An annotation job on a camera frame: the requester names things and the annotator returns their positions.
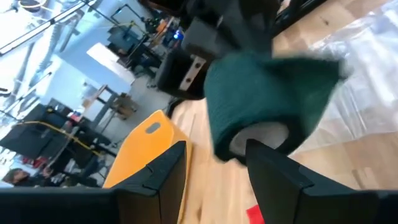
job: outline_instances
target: person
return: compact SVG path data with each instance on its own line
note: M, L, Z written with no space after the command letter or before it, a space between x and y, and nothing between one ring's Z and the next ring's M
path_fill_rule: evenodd
M51 173L52 171L46 167L43 170L42 175L36 175L32 177L30 173L24 171L23 169L14 168L8 171L8 173L3 177L2 181L12 184L15 187L55 187L55 185L50 181Z

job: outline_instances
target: orange object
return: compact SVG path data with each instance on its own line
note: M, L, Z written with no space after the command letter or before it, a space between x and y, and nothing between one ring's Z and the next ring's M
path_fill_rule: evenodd
M159 26L156 27L156 31L158 33L162 32L166 28L166 26L167 26L167 22L164 19L162 19L161 22L159 23Z
M187 173L185 181L185 189L187 189L192 156L192 142L161 110L150 115L138 127L132 130L124 140L103 188L113 187L122 180L132 176L178 141L185 141L187 143ZM180 218L182 217L184 201L185 190L180 208Z

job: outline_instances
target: tape roll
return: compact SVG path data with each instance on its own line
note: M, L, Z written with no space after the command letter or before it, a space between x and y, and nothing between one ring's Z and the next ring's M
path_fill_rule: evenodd
M244 52L215 61L204 89L216 156L244 164L250 138L293 152L318 124L339 72L339 61L305 57Z

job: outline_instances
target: green tape roll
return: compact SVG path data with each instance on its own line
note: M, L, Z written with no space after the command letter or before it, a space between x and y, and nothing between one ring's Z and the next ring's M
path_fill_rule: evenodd
M289 133L276 150L293 152L318 124L339 73L336 60L241 52L215 61L204 89L216 156L244 164L244 151L231 152L229 145L242 129L259 123L284 125Z

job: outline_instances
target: metal bracket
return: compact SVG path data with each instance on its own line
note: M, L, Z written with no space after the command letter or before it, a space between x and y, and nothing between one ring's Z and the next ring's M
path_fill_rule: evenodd
M186 91L189 88L189 86L192 84L193 80L196 78L205 63L205 59L197 56L195 57L191 67L189 68L187 74L185 74L184 79L180 84L180 90Z

